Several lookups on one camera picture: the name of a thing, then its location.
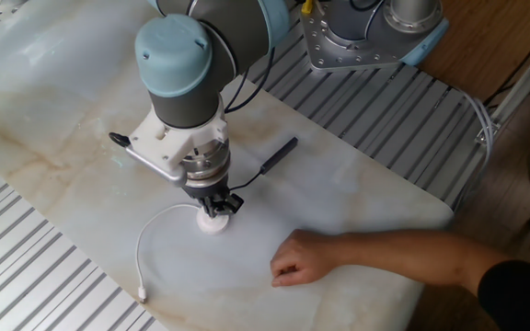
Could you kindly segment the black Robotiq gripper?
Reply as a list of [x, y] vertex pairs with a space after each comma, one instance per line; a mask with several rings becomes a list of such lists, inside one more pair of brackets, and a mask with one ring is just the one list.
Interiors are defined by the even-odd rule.
[[244, 204], [244, 200], [237, 194], [230, 193], [227, 180], [222, 179], [206, 187], [184, 186], [183, 190], [193, 199], [200, 200], [205, 213], [210, 218], [224, 214], [236, 214]]

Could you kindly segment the person's bare hand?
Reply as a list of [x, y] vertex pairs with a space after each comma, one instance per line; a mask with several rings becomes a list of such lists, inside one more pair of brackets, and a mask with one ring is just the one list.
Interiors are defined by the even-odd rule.
[[296, 229], [271, 259], [271, 286], [289, 287], [321, 280], [340, 265], [339, 237]]

